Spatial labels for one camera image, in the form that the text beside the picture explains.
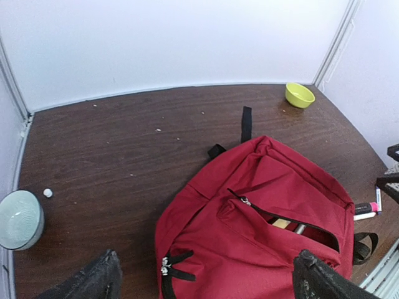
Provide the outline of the pink black highlighter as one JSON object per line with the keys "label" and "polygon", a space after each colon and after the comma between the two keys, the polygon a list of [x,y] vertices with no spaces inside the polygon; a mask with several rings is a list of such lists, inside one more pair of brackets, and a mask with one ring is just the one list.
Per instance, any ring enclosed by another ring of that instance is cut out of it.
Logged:
{"label": "pink black highlighter", "polygon": [[368,214],[378,211],[378,204],[376,202],[363,202],[355,205],[355,215]]}

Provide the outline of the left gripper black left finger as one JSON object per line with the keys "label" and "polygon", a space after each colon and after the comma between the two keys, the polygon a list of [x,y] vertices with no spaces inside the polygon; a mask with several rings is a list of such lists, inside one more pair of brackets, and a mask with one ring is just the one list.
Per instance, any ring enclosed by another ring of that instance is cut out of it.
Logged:
{"label": "left gripper black left finger", "polygon": [[64,282],[37,298],[120,298],[122,269],[116,251],[108,249]]}

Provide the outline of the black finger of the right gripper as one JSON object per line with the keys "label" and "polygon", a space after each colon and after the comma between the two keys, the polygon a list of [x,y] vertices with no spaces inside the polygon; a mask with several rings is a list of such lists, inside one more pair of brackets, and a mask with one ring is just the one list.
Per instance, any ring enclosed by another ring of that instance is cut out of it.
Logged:
{"label": "black finger of the right gripper", "polygon": [[398,184],[398,174],[386,174],[376,179],[375,186],[378,186],[381,191],[391,197],[397,204],[399,204],[398,191],[391,187],[391,184]]}
{"label": "black finger of the right gripper", "polygon": [[387,148],[387,156],[391,157],[396,162],[399,162],[399,144],[389,146]]}

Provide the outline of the pink white marker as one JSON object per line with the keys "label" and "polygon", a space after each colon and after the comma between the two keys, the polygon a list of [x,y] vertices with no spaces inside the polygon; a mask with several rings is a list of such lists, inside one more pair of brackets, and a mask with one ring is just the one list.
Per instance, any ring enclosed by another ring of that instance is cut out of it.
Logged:
{"label": "pink white marker", "polygon": [[373,218],[376,215],[377,215],[376,212],[369,212],[369,213],[354,215],[353,219],[354,219],[354,221],[360,221],[360,220],[364,220],[364,219]]}

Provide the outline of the purple white marker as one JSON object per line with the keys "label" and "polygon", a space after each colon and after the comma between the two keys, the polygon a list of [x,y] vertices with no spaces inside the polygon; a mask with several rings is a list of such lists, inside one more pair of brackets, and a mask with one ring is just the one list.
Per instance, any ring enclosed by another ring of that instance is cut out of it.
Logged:
{"label": "purple white marker", "polygon": [[376,203],[377,203],[377,214],[382,214],[382,194],[378,186],[375,187]]}

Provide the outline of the red backpack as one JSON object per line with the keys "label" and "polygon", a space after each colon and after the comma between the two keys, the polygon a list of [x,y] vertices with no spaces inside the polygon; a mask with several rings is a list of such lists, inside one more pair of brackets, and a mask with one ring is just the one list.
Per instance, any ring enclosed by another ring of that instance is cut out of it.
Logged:
{"label": "red backpack", "polygon": [[[355,233],[355,205],[339,182],[288,146],[252,138],[244,107],[241,144],[216,145],[210,162],[156,224],[161,298],[296,298],[294,259],[303,250],[350,281],[378,237]],[[285,228],[277,219],[289,220]],[[299,224],[306,225],[301,235]]]}

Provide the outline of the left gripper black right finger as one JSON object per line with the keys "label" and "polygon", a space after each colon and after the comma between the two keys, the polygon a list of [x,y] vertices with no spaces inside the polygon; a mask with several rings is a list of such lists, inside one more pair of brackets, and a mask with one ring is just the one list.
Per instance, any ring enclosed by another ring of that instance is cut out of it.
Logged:
{"label": "left gripper black right finger", "polygon": [[294,259],[292,274],[296,298],[356,299],[376,296],[356,286],[308,250]]}

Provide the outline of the beige highlighter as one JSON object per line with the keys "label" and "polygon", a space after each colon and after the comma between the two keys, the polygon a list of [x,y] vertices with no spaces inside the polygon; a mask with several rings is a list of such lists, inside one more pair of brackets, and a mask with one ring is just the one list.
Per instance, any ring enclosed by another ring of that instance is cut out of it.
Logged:
{"label": "beige highlighter", "polygon": [[277,219],[275,220],[272,225],[274,227],[278,227],[280,229],[285,229],[291,222],[289,220],[285,220],[285,219]]}

